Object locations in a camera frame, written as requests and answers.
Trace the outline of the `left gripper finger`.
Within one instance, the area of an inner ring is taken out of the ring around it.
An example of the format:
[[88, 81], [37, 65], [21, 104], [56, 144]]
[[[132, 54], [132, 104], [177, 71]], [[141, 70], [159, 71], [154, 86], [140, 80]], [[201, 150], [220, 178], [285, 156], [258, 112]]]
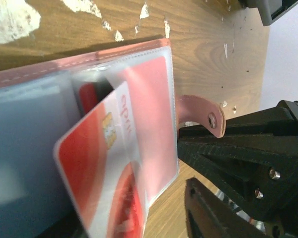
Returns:
[[185, 211], [189, 238], [266, 238], [235, 214], [197, 178], [186, 180]]

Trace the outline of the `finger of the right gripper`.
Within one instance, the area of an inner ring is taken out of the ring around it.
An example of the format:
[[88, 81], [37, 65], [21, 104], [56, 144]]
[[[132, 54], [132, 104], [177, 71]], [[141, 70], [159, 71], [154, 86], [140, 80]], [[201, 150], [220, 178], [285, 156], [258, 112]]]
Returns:
[[229, 119], [222, 138], [181, 128], [178, 156], [253, 218], [298, 217], [298, 101]]

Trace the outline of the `red white credit card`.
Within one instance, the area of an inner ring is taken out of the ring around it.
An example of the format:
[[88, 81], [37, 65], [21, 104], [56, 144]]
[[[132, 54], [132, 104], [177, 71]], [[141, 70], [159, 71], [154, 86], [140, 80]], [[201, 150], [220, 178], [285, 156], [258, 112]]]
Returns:
[[119, 73], [129, 86], [143, 175], [149, 202], [163, 193], [178, 173], [174, 112], [165, 57]]

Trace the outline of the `pink card holder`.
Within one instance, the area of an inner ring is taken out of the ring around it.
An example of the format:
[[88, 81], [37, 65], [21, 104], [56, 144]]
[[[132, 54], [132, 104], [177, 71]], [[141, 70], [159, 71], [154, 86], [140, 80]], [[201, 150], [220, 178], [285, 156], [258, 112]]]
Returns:
[[0, 238], [141, 238], [187, 121], [224, 135], [175, 95], [168, 39], [0, 71]]

